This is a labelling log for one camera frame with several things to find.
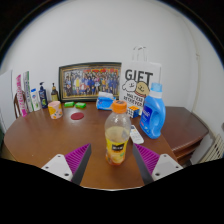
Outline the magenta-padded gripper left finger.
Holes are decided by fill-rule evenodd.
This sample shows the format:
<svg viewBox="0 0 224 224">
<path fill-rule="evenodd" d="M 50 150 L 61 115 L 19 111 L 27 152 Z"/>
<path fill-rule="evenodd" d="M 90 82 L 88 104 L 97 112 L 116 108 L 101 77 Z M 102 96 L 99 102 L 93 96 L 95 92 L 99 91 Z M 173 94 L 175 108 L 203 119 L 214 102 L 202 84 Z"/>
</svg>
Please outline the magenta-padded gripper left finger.
<svg viewBox="0 0 224 224">
<path fill-rule="evenodd" d="M 66 155 L 57 154 L 42 169 L 79 185 L 91 155 L 91 145 L 81 146 Z"/>
</svg>

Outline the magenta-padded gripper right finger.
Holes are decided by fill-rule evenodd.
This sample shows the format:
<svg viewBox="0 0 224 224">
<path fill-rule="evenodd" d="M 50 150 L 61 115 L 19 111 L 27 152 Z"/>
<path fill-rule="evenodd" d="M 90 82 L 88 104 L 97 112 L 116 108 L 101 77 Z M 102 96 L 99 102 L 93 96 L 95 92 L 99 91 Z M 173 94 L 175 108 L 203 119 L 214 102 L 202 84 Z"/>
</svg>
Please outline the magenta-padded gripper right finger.
<svg viewBox="0 0 224 224">
<path fill-rule="evenodd" d="M 168 154 L 159 155 L 138 144 L 133 144 L 133 154 L 145 185 L 182 169 Z"/>
</svg>

